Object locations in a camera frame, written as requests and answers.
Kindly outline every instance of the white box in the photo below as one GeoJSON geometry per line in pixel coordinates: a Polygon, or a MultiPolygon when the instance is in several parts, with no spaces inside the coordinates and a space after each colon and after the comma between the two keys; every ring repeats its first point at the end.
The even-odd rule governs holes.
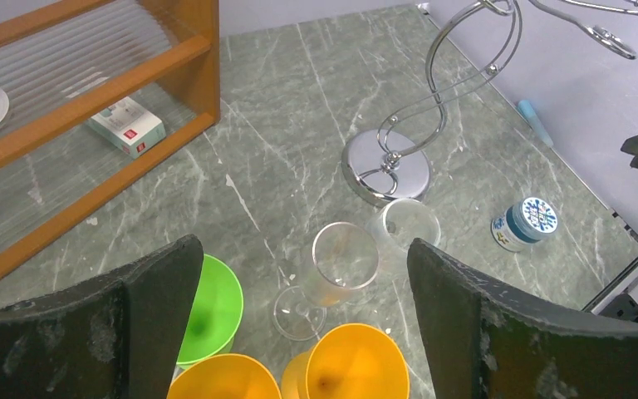
{"type": "Polygon", "coordinates": [[[163,121],[130,97],[107,106],[86,124],[134,159],[165,137],[163,121]]]}

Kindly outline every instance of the white wall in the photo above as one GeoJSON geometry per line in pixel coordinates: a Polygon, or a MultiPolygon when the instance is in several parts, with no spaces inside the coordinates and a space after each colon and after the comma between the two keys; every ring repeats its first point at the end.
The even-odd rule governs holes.
{"type": "MultiPolygon", "coordinates": [[[[0,0],[0,22],[55,1],[0,0]]],[[[410,0],[219,0],[219,29],[221,36],[227,36],[409,2],[410,0]]]]}
{"type": "MultiPolygon", "coordinates": [[[[474,0],[433,0],[429,13],[438,25],[474,0]]],[[[638,135],[638,59],[609,52],[572,24],[520,0],[523,42],[493,84],[512,103],[529,99],[558,154],[604,202],[638,232],[638,170],[620,152],[638,135]]],[[[595,12],[552,1],[591,25],[602,25],[638,53],[638,17],[595,12]]],[[[628,2],[606,0],[608,5],[628,2]]],[[[459,25],[449,38],[478,67],[494,57],[510,21],[483,10],[459,25]]]]}

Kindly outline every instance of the wine glass base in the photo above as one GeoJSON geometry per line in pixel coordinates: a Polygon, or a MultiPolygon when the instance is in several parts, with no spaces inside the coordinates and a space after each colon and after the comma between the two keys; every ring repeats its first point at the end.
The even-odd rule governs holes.
{"type": "Polygon", "coordinates": [[[275,299],[272,322],[283,336],[306,341],[319,337],[326,322],[326,308],[310,303],[300,287],[286,288],[275,299]]]}
{"type": "MultiPolygon", "coordinates": [[[[385,152],[378,144],[378,130],[364,131],[351,138],[341,154],[341,169],[348,185],[362,199],[375,206],[385,206],[393,200],[411,198],[422,200],[431,181],[431,166],[423,151],[404,156],[400,166],[392,171],[394,178],[379,170],[384,162],[385,152]],[[390,192],[397,183],[395,192],[390,192]]],[[[404,150],[415,143],[397,132],[391,132],[391,150],[404,150]]]]}

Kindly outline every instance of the chrome stand base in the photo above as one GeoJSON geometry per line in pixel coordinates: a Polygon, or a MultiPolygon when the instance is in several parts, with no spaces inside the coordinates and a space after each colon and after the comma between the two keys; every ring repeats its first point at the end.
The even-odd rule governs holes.
{"type": "MultiPolygon", "coordinates": [[[[431,181],[431,167],[425,153],[407,155],[388,171],[384,168],[386,153],[380,148],[377,135],[378,130],[364,131],[346,143],[341,169],[348,185],[375,206],[385,206],[399,198],[422,200],[431,181]]],[[[412,140],[394,131],[390,133],[389,142],[393,151],[415,146],[412,140]]]]}

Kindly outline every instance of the wooden shelf rail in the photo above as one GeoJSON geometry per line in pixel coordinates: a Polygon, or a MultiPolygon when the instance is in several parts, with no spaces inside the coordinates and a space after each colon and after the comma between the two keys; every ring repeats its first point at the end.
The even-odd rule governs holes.
{"type": "Polygon", "coordinates": [[[63,0],[0,23],[0,47],[113,0],[63,0]]]}
{"type": "Polygon", "coordinates": [[[167,52],[143,62],[123,75],[57,108],[51,113],[0,139],[0,169],[81,124],[87,118],[117,102],[121,97],[161,78],[199,57],[211,48],[204,37],[181,42],[167,52]]]}
{"type": "Polygon", "coordinates": [[[216,120],[210,114],[204,113],[197,116],[180,130],[141,155],[140,158],[81,197],[77,202],[1,252],[0,279],[117,196],[123,189],[140,179],[148,170],[153,169],[157,164],[174,154],[175,151],[189,143],[201,131],[208,129],[215,122],[216,120]]]}

